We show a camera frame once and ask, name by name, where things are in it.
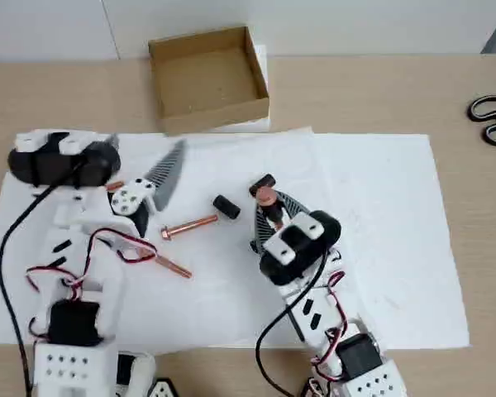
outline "screw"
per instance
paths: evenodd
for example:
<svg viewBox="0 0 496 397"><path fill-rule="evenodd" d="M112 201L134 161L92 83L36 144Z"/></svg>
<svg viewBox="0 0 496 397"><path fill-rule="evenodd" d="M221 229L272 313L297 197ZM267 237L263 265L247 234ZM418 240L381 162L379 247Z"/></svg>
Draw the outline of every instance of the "screw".
<svg viewBox="0 0 496 397"><path fill-rule="evenodd" d="M155 258L156 263L159 265L162 265L163 267L166 267L167 269L173 271L177 275L181 275L185 279L190 279L193 276L193 273L191 273L189 270L184 269L182 266L177 265L173 261L167 259L165 256L158 255Z"/></svg>
<svg viewBox="0 0 496 397"><path fill-rule="evenodd" d="M164 240L171 240L171 237L176 234L186 232L196 227L207 225L208 223L216 222L217 220L218 220L217 215L211 215L209 217L197 219L196 221L187 222L175 227L164 227L161 229L161 235Z"/></svg>
<svg viewBox="0 0 496 397"><path fill-rule="evenodd" d="M144 248L138 248L137 252L138 252L138 256L141 256L141 257L150 255L150 252ZM177 265L176 263L174 263L172 260L166 258L165 256L162 256L159 254L156 255L155 262L158 265L162 265L163 267L173 271L177 275L181 275L185 279L190 279L191 277L193 277L193 273L191 273L191 271L183 268L180 265Z"/></svg>

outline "beige table surface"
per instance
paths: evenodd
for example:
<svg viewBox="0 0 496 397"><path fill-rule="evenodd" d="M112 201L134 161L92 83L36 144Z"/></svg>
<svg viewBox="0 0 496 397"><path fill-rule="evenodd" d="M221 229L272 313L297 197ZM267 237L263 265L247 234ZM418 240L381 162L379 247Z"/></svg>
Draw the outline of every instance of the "beige table surface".
<svg viewBox="0 0 496 397"><path fill-rule="evenodd" d="M275 130L430 134L473 347L391 356L413 396L496 396L496 148L465 118L472 98L496 93L496 56L278 58L269 76ZM0 182L17 132L157 132L154 106L145 61L0 65ZM264 360L291 390L308 374L301 352ZM182 396L276 395L252 350L198 349L159 363ZM21 391L16 348L0 347L0 396Z"/></svg>

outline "white paper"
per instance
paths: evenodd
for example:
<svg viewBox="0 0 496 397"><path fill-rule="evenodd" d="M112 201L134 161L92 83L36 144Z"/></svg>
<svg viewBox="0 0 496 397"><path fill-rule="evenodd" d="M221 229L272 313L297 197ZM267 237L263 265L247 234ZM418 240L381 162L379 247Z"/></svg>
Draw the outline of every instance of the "white paper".
<svg viewBox="0 0 496 397"><path fill-rule="evenodd" d="M335 200L328 209L343 214L360 295L384 344L391 349L468 346L428 137L320 134L316 140ZM339 199L347 185L355 194L352 203Z"/></svg>
<svg viewBox="0 0 496 397"><path fill-rule="evenodd" d="M115 179L143 174L173 140L122 135L123 166ZM241 215L235 222L221 219L171 242L148 233L167 257L190 268L194 278L187 281L154 265L127 269L129 288L118 330L123 347L171 352L209 344L253 346L283 307L275 287L259 272L258 256L248 248L255 204L247 187L267 172L276 177L279 189L341 220L360 295L385 346L468 345L441 191L425 136L303 132L188 140L183 175L161 222L172 225L206 216L217 194L239 205ZM6 177L0 239L31 200L28 194L29 188ZM23 269L32 265L55 206L51 201L43 205L15 235L5 261L7 286L24 324L35 310L36 295L27 288ZM13 342L10 328L0 302L0 342ZM267 346L295 343L301 346L284 321L270 333Z"/></svg>

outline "wire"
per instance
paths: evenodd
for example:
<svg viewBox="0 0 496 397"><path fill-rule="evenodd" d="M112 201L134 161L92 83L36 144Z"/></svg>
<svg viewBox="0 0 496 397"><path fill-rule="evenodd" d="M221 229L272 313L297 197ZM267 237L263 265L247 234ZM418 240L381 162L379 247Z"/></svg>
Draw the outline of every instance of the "wire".
<svg viewBox="0 0 496 397"><path fill-rule="evenodd" d="M286 395L287 397L294 397L292 393L275 383L272 378L266 373L265 367L263 366L263 362L261 361L261 355L260 355L260 350L261 350L261 343L263 342L263 339L265 339L266 334L270 332L270 330L275 327L275 324L277 324L281 319L289 314L292 309L305 297L305 295L308 294L308 292L316 285L317 281L320 279L322 276L323 270L325 269L325 264L327 263L327 257L328 257L328 251L324 251L322 255L322 263L317 269L316 274L313 276L311 282L307 285L307 287L303 290L301 294L298 295L298 297L290 304L288 305L276 318L274 318L270 324L266 326L266 328L263 330L263 332L259 335L259 338L257 339L257 342L255 344L255 361L257 362L257 366L259 367L259 371L261 372L261 375L265 378L265 380L274 388L276 389L279 393L282 395Z"/></svg>
<svg viewBox="0 0 496 397"><path fill-rule="evenodd" d="M86 259L84 261L83 274L80 277L76 277L75 280L73 280L71 283L67 283L67 285L71 287L73 290L75 290L78 287L80 288L81 285L83 284L84 279L86 279L86 275L88 273L88 269L90 268L90 262L92 259L91 258L92 249L95 242L98 241L98 239L96 239L96 236L102 232L114 233L117 236L123 238L124 240L131 242L131 244L138 245L137 250L138 250L138 255L140 255L140 257L138 258L126 258L120 251L117 251L118 256L125 263L137 264L137 263L149 261L158 255L158 250L156 249L156 247L146 240L142 240L140 238L131 236L130 234L126 234L116 229L112 229L110 227L100 227L99 229L95 230L88 239L88 248L87 248Z"/></svg>
<svg viewBox="0 0 496 397"><path fill-rule="evenodd" d="M15 314L15 309L12 307L11 300L7 294L7 288L4 283L3 278L3 257L6 250L6 244L13 232L26 220L26 218L33 212L33 210L40 204L44 199L46 199L55 189L60 187L67 179L73 177L78 171L80 171L84 166L84 162L79 162L70 172L63 175L61 178L57 179L53 184L48 186L41 194L39 194L35 200L24 210L23 213L17 218L17 220L7 229L6 233L2 238L0 243L0 292L2 293L3 302L7 307L7 312L11 319L13 326L13 331L15 332L15 337L17 338L18 351L20 352L21 362L22 362L22 372L24 375L24 389L26 392L26 397L31 397L31 391L33 390L33 385L30 379L30 368L26 355L26 347L24 346L24 341L22 340L22 334L20 327L18 325L17 315Z"/></svg>
<svg viewBox="0 0 496 397"><path fill-rule="evenodd" d="M51 267L51 266L33 266L33 267L30 267L26 270L26 280L36 292L40 292L40 289L39 289L38 285L33 281L33 279L30 276L30 273L32 273L34 271L50 271L50 272L61 273L62 275L69 276L71 281L69 281L69 283L67 285L71 285L72 300L76 300L81 295L80 285L73 285L73 281L76 281L78 279L77 275L74 275L71 271L68 271L66 269L61 269L59 267Z"/></svg>
<svg viewBox="0 0 496 397"><path fill-rule="evenodd" d="M317 397L324 397L322 393L320 393L320 384L314 378L310 377L307 379L308 388L311 390L312 395L316 395Z"/></svg>
<svg viewBox="0 0 496 397"><path fill-rule="evenodd" d="M323 354L322 357L314 357L311 360L312 367L316 371L316 373L321 376L321 378L327 380L328 382L337 382L341 380L341 375L340 376L330 376L325 373L320 369L320 366L324 364L329 357L334 353L336 350L336 347L338 346L338 343L340 343L341 338L346 334L347 328L348 328L348 321L347 321L347 316L346 313L344 312L342 306L340 305L340 301L338 300L338 297L336 296L336 293L332 290L336 284L338 284L341 279L343 279L346 276L345 271L339 270L334 273L332 273L329 276L329 280L327 281L327 290L329 294L332 296L332 298L336 302L336 309L338 310L338 313L340 314L341 318L341 330L339 328L332 328L327 330L326 335L327 337L331 340L331 343L329 344L329 347L327 348L327 351Z"/></svg>

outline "cardboard box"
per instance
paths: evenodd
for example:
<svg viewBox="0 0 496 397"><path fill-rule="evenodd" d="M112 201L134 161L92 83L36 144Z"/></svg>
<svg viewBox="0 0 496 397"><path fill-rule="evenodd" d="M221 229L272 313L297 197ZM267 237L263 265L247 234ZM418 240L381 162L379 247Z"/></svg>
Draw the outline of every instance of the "cardboard box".
<svg viewBox="0 0 496 397"><path fill-rule="evenodd" d="M248 28L149 41L166 132L198 132L267 117L269 95Z"/></svg>

